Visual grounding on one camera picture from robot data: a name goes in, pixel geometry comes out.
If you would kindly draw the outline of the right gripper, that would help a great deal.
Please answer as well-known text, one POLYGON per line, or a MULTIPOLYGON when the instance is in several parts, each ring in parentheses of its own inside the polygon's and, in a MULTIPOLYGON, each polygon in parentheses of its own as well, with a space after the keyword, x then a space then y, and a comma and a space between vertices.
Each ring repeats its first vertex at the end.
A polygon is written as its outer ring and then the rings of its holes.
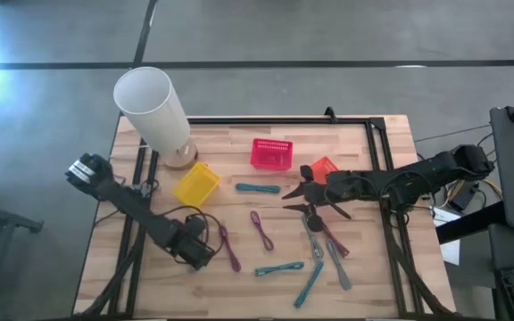
POLYGON ((286 210, 297 210, 304 214, 307 227, 312 232, 321 232, 324 229, 324 222, 317 213, 317 208, 330 206, 338 214, 346 219, 352 216, 337 205, 338 202, 348 202, 352 199, 352 179, 344 176, 340 179, 328 178, 325 185, 314 181, 312 169, 309 165, 300 167, 301 182, 293 191, 282 197, 283 200, 303 196, 305 204, 286 205, 286 210))

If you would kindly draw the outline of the black beam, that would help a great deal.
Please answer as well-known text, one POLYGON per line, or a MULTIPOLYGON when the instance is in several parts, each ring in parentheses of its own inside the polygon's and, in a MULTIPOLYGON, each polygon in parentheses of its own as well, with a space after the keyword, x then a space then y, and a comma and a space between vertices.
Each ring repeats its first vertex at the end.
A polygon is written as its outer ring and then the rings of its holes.
POLYGON ((504 202, 499 201, 471 214, 459 217, 437 227, 440 244, 485 231, 491 224, 506 225, 504 202))

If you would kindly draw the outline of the red plastic basket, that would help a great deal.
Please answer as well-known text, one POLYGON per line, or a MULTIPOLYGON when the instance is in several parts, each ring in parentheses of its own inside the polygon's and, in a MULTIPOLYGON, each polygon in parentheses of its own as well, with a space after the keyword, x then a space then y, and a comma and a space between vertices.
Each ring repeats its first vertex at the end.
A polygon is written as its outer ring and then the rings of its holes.
POLYGON ((254 138, 250 164, 256 169, 286 171, 292 167, 293 143, 254 138))

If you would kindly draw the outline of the orange plastic basket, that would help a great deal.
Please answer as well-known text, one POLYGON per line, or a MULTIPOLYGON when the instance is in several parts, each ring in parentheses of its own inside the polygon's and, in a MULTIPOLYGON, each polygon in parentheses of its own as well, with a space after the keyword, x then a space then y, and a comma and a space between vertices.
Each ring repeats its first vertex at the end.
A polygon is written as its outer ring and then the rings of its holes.
POLYGON ((321 157, 311 165, 314 181, 324 185, 327 182, 327 175, 330 172, 338 171, 336 164, 327 156, 321 157))

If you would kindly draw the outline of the black power adapter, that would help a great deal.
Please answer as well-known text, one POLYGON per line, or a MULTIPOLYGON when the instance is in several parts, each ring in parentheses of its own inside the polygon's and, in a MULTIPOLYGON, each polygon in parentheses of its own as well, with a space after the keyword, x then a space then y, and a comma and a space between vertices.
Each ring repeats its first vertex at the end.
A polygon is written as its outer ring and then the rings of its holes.
POLYGON ((479 184, 478 182, 460 181, 452 189, 447 204, 454 210, 465 210, 475 197, 479 184))

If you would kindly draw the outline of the yellow plastic basket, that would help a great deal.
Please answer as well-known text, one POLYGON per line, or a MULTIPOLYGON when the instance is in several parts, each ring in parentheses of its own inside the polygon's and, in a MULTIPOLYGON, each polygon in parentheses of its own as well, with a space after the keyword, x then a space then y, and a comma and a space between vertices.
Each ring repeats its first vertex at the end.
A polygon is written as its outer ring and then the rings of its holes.
POLYGON ((205 164, 197 162, 171 190, 185 205, 201 207, 220 183, 220 176, 205 164))

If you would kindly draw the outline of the white cylindrical table lamp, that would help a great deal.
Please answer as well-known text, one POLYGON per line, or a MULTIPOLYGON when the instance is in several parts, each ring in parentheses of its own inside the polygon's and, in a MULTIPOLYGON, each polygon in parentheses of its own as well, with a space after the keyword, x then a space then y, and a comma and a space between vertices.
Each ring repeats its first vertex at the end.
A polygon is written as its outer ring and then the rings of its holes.
POLYGON ((191 127, 167 73, 154 67, 127 71, 116 82, 113 99, 146 145, 169 169, 188 169, 198 151, 191 127))

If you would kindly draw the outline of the white paper sheet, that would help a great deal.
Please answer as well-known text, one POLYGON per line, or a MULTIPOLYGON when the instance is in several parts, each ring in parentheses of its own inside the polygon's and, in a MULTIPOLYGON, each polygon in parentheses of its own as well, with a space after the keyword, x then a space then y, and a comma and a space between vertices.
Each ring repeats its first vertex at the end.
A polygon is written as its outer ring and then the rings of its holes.
MULTIPOLYGON (((454 221, 460 216, 456 215, 448 210, 440 209, 437 207, 432 208, 434 212, 434 224, 436 227, 440 227, 443 224, 454 221)), ((441 253, 444 262, 458 266, 460 264, 460 240, 444 243, 440 245, 441 253)))

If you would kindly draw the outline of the black aluminium table frame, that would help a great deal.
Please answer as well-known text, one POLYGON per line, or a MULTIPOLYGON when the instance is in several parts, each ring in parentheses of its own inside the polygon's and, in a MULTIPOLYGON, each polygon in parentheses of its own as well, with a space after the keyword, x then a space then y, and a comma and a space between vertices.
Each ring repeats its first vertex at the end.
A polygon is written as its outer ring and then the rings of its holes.
POLYGON ((300 215, 286 210, 284 195, 239 193, 237 183, 280 185, 299 182, 299 168, 327 156, 340 169, 401 167, 417 159, 405 116, 360 118, 194 118, 191 137, 199 161, 220 176, 203 204, 225 225, 230 250, 241 270, 233 271, 221 250, 199 271, 178 264, 145 242, 139 272, 121 286, 117 310, 136 318, 364 318, 395 317, 397 304, 381 215, 374 202, 348 202, 346 219, 329 207, 319 210, 331 232, 348 249, 343 266, 352 288, 344 290, 327 259, 300 308, 294 306, 314 269, 300 215), (293 143, 292 167, 256 169, 250 164, 254 138, 293 143))

